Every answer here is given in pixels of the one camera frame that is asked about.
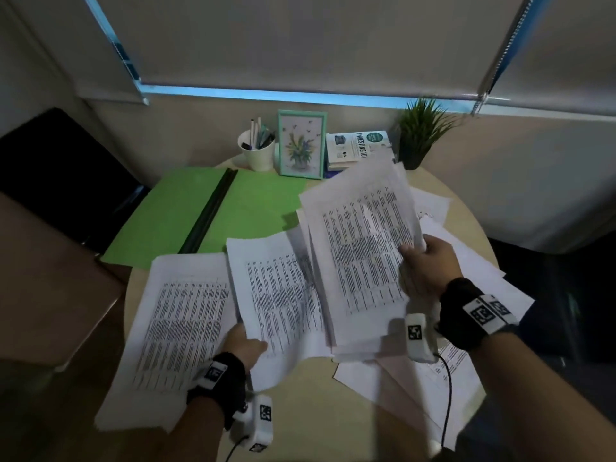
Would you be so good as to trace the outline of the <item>person's right hand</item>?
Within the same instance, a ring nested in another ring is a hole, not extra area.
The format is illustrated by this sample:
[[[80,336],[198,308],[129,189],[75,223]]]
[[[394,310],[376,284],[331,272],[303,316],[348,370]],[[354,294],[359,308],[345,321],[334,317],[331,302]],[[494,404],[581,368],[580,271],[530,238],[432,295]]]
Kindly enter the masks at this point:
[[[426,252],[419,259],[404,259],[412,274],[424,284],[430,294],[440,300],[449,284],[463,278],[452,246],[435,236],[424,235]]]

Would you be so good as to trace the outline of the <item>teal picture frame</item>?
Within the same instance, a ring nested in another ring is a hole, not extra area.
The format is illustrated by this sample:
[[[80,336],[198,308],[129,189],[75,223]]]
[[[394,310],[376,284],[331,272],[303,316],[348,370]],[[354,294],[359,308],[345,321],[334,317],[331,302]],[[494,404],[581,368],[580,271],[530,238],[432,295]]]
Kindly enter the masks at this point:
[[[325,162],[327,113],[278,111],[280,175],[321,180]]]

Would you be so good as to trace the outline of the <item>stack of printed paper sheets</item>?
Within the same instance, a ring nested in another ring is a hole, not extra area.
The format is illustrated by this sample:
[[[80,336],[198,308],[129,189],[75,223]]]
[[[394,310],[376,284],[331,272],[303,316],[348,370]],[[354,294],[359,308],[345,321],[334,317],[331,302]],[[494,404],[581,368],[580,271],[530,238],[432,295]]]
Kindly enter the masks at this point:
[[[399,246],[425,251],[404,167],[373,156],[299,195],[336,358],[393,348],[386,337],[420,308]]]

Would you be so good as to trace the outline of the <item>person's left hand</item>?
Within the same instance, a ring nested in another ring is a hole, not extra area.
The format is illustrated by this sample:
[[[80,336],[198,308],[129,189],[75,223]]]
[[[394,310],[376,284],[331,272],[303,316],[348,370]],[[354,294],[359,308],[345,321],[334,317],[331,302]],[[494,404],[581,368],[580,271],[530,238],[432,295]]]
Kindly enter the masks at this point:
[[[249,359],[247,351],[246,328],[243,323],[237,323],[227,333],[225,340],[222,343],[221,352],[227,352],[234,355],[239,361],[242,362],[247,374],[250,373],[258,359]]]

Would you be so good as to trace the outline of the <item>printed paper sheet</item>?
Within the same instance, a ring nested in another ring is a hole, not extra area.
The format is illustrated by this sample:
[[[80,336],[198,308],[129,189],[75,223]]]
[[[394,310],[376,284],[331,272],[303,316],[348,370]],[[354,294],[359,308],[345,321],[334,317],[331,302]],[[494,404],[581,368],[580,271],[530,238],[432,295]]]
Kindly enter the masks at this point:
[[[193,379],[236,322],[226,254],[157,257],[95,427],[169,432]]]
[[[497,269],[497,267],[489,263],[488,260],[476,253],[464,242],[458,240],[458,238],[442,226],[436,224],[430,217],[421,218],[420,226],[424,234],[435,236],[452,246],[464,277],[476,283],[504,278],[503,271]]]
[[[535,299],[496,275],[472,276],[471,280],[485,294],[495,296],[515,316],[518,323],[535,303]]]
[[[481,405],[485,391],[469,355],[446,342],[445,364],[418,364],[407,357],[338,365],[334,379],[381,406],[429,440],[455,449],[457,438]]]
[[[226,250],[247,338],[267,343],[250,372],[253,390],[275,387],[307,358],[331,358],[301,227],[266,238],[228,238]]]
[[[410,187],[410,192],[415,203],[415,211],[418,218],[420,220],[424,218],[426,220],[430,219],[442,227],[449,213],[451,198],[429,193],[413,186]]]

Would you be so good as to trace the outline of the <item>green potted plant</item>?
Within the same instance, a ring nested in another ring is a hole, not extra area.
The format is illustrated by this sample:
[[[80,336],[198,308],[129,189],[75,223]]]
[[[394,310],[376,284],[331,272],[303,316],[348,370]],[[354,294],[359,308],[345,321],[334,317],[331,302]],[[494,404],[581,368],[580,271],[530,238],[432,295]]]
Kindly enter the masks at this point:
[[[420,97],[407,103],[398,119],[398,162],[405,170],[418,169],[432,146],[459,125],[461,119],[434,98]]]

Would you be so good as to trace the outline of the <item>grey roller blind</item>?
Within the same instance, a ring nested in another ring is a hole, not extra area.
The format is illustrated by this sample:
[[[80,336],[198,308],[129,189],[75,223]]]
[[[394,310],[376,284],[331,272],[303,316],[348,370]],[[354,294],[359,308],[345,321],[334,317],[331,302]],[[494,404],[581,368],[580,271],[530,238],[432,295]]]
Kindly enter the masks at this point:
[[[97,0],[145,84],[477,95],[525,0]]]
[[[7,0],[86,100],[149,105],[97,0]]]
[[[487,103],[616,117],[616,0],[534,0]]]

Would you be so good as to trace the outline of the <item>white pen cup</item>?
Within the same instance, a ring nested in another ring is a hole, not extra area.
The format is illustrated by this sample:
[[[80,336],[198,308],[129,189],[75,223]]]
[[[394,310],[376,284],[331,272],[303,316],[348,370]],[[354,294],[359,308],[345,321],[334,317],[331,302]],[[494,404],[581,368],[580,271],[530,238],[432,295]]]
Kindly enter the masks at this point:
[[[257,150],[248,150],[244,144],[249,144],[250,130],[243,131],[237,138],[237,145],[246,158],[248,167],[255,172],[269,172],[274,170],[274,154],[276,143],[273,140],[266,147]]]

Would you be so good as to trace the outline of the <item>green open folder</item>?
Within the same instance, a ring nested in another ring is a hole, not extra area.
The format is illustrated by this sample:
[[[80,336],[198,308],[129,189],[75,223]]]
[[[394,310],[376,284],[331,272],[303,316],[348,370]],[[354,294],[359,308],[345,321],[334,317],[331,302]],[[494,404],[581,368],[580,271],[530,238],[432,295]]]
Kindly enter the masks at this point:
[[[139,204],[102,261],[148,270],[158,256],[177,254],[225,170],[175,169]],[[241,169],[198,253],[223,251],[227,238],[265,238],[297,225],[299,194],[307,180]]]

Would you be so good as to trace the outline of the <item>person's left forearm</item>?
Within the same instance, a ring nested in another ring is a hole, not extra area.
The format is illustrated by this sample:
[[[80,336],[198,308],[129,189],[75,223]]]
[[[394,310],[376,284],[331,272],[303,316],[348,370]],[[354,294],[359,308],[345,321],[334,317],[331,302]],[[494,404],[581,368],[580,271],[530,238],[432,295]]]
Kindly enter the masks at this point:
[[[196,397],[169,433],[158,462],[216,462],[224,414],[209,397]]]

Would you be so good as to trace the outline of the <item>brown wooden desk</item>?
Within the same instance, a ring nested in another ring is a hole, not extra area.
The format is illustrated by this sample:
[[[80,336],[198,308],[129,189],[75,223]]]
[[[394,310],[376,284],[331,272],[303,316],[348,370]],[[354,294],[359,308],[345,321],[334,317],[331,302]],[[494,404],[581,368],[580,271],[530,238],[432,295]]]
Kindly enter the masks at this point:
[[[0,360],[67,365],[123,291],[90,250],[0,192]]]

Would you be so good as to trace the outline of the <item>person's right forearm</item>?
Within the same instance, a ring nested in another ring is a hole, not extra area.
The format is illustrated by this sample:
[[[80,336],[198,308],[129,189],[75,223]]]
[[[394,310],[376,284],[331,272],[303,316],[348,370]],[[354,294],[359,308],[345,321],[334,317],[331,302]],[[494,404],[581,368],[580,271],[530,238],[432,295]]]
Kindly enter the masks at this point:
[[[469,356],[519,462],[616,462],[616,426],[515,334]]]

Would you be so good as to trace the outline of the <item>black folder spine bar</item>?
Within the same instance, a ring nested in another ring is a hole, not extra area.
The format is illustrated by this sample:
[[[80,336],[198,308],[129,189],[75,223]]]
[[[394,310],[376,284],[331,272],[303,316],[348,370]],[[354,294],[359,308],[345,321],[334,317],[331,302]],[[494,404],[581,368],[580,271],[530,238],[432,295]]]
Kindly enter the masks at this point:
[[[227,192],[232,186],[235,177],[239,170],[227,168],[221,177],[219,183],[212,192],[209,200],[202,209],[200,215],[195,221],[195,224],[191,228],[187,238],[181,246],[178,254],[195,254],[198,252],[210,226],[222,202],[224,201]]]

